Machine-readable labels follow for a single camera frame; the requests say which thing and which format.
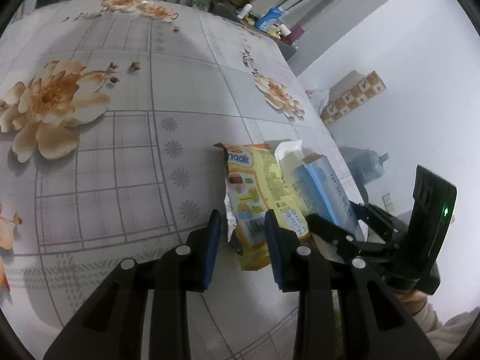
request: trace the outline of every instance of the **human hand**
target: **human hand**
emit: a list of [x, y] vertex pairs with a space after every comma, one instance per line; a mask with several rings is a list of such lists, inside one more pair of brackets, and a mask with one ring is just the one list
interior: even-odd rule
[[413, 289], [406, 294], [394, 292], [394, 295], [404, 304], [405, 308], [412, 315], [418, 314], [427, 304], [427, 294], [417, 289]]

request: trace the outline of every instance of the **snack package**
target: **snack package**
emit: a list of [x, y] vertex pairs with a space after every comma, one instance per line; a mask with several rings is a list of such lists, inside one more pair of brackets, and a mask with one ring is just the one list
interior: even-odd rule
[[265, 240], [265, 213], [273, 209], [280, 227], [300, 240], [310, 238], [307, 222], [282, 180], [280, 167], [268, 145], [215, 145], [224, 150], [227, 194], [237, 219], [235, 235], [243, 247], [240, 266], [255, 271], [270, 263]]

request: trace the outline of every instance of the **floral tablecloth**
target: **floral tablecloth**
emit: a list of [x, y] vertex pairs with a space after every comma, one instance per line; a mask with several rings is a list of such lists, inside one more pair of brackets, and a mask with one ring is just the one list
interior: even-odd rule
[[[215, 143], [302, 139], [360, 199], [275, 43], [208, 13], [50, 5], [7, 28], [0, 83], [0, 307], [38, 359], [122, 258], [158, 258], [223, 209]], [[296, 307], [222, 240], [210, 289], [188, 294], [192, 357], [289, 359]]]

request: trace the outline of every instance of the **blue box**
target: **blue box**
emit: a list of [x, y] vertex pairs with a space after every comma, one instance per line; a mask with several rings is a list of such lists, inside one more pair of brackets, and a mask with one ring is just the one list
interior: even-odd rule
[[363, 241], [357, 216], [328, 158], [313, 153], [302, 162], [303, 165], [293, 171], [292, 187], [297, 197], [303, 200], [308, 214], [316, 213]]

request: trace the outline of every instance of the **flower print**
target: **flower print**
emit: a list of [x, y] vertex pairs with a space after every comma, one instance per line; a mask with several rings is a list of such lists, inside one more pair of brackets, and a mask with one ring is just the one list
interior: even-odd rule
[[19, 131], [12, 150], [19, 162], [38, 147], [46, 159], [67, 155], [80, 143], [70, 128], [97, 119], [110, 97], [101, 93], [114, 73], [87, 71], [80, 61], [50, 61], [25, 85], [19, 81], [3, 97], [8, 108], [0, 116], [0, 131]]
[[192, 200], [186, 200], [180, 205], [180, 215], [187, 222], [193, 222], [198, 218], [200, 214], [200, 208], [198, 208], [197, 203]]
[[190, 173], [183, 168], [177, 168], [172, 172], [172, 180], [177, 187], [185, 188], [190, 183]]
[[250, 51], [248, 51], [247, 49], [244, 49], [241, 54], [242, 54], [242, 62], [245, 65], [245, 67], [251, 68], [253, 71], [256, 71], [255, 61], [250, 56]]
[[138, 61], [132, 62], [128, 69], [129, 69], [129, 71], [139, 71], [140, 70], [140, 62], [138, 62]]
[[164, 8], [161, 5], [155, 6], [151, 2], [144, 2], [137, 6], [141, 10], [141, 15], [151, 17], [152, 19], [171, 22], [179, 16], [173, 9]]
[[160, 125], [165, 131], [171, 132], [177, 129], [178, 123], [173, 117], [164, 117]]
[[104, 9], [110, 12], [133, 12], [137, 10], [137, 0], [102, 0]]
[[[0, 202], [0, 214], [2, 213], [2, 202]], [[13, 219], [7, 219], [0, 216], [0, 248], [10, 250], [14, 245], [14, 229], [23, 223], [20, 216], [16, 212], [13, 214]], [[5, 268], [3, 267], [2, 259], [0, 258], [0, 287], [5, 286], [10, 291]]]
[[292, 99], [285, 85], [261, 74], [254, 74], [254, 76], [255, 85], [263, 93], [267, 103], [273, 108], [281, 109], [288, 117], [305, 115], [302, 105], [298, 100]]
[[171, 157], [179, 157], [182, 155], [183, 147], [176, 140], [171, 140], [165, 144], [166, 152]]

